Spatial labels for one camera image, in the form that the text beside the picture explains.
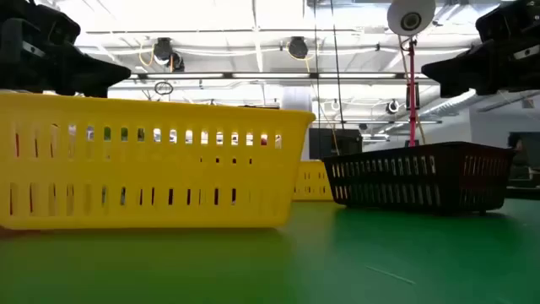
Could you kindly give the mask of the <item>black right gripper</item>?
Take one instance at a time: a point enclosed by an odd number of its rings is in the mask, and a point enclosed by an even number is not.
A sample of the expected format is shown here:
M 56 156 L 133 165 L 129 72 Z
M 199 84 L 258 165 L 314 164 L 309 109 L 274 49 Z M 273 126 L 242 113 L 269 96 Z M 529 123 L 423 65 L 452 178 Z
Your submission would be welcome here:
M 476 29 L 481 44 L 421 67 L 440 84 L 441 97 L 540 90 L 540 0 L 502 3 L 477 19 Z M 486 86 L 470 77 L 487 78 Z

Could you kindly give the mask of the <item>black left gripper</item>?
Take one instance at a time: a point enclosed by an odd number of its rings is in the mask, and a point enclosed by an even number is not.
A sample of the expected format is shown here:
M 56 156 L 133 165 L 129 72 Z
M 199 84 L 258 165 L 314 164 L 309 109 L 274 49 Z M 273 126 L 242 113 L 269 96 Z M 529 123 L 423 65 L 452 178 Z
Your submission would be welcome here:
M 108 96 L 131 70 L 82 53 L 74 46 L 79 34 L 80 26 L 54 8 L 0 0 L 0 88 Z

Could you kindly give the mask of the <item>black plastic basket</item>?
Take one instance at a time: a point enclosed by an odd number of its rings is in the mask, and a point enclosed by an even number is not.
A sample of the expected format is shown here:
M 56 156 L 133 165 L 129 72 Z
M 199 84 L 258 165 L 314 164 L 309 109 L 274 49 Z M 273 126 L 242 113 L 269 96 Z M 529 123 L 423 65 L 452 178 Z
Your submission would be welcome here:
M 336 203 L 436 214 L 486 212 L 505 201 L 514 151 L 446 142 L 327 157 Z

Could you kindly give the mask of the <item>yellow plastic basket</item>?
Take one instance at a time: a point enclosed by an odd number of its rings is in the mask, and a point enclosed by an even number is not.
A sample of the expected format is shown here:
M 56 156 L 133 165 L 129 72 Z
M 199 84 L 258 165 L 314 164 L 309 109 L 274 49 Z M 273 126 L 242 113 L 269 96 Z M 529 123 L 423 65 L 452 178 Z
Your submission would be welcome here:
M 294 201 L 333 201 L 326 168 L 320 160 L 302 160 L 294 185 Z
M 308 111 L 0 93 L 0 226 L 245 228 L 289 217 Z

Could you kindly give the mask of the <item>red desk lamp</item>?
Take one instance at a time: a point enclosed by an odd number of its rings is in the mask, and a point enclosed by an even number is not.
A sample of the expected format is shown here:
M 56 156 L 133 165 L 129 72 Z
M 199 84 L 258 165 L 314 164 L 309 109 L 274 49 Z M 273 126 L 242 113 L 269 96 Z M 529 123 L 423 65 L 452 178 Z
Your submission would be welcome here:
M 415 74 L 415 36 L 425 30 L 435 16 L 435 0 L 392 0 L 386 20 L 390 31 L 397 35 L 408 89 L 409 140 L 416 145 L 417 90 Z

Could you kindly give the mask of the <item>dark monitor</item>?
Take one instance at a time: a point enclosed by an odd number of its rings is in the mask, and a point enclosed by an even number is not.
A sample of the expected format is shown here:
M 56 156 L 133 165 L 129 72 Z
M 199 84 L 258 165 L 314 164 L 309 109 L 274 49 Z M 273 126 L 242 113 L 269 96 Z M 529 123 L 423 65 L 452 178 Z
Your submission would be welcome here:
M 362 152 L 362 137 L 357 129 L 309 129 L 309 155 L 313 160 Z

